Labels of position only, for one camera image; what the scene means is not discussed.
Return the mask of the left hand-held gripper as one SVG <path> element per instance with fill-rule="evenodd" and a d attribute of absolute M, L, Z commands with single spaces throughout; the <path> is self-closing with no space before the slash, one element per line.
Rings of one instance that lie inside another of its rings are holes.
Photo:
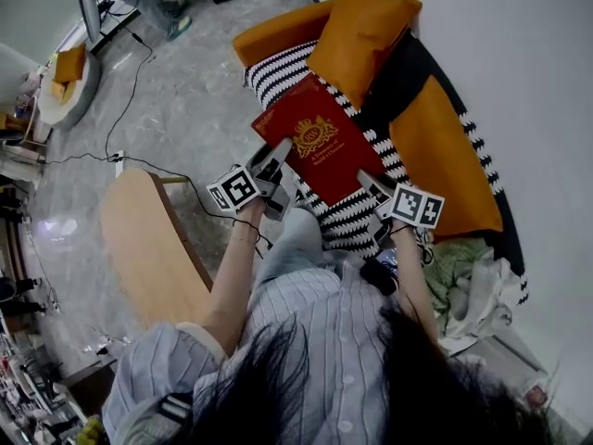
<path fill-rule="evenodd" d="M 282 167 L 292 145 L 289 137 L 277 147 L 264 144 L 246 165 L 233 165 L 209 184 L 208 193 L 220 211 L 238 212 L 254 198 L 261 197 L 266 205 L 264 215 L 272 221 L 281 221 L 290 202 L 290 196 L 281 186 Z"/>

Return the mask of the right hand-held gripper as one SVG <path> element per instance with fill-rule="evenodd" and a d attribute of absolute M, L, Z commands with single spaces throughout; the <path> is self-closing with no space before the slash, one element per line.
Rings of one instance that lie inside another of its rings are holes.
<path fill-rule="evenodd" d="M 358 170 L 357 180 L 375 200 L 369 234 L 377 244 L 389 236 L 394 220 L 412 227 L 436 228 L 445 205 L 443 197 L 394 181 L 386 184 L 385 177 L 377 179 L 363 169 Z"/>

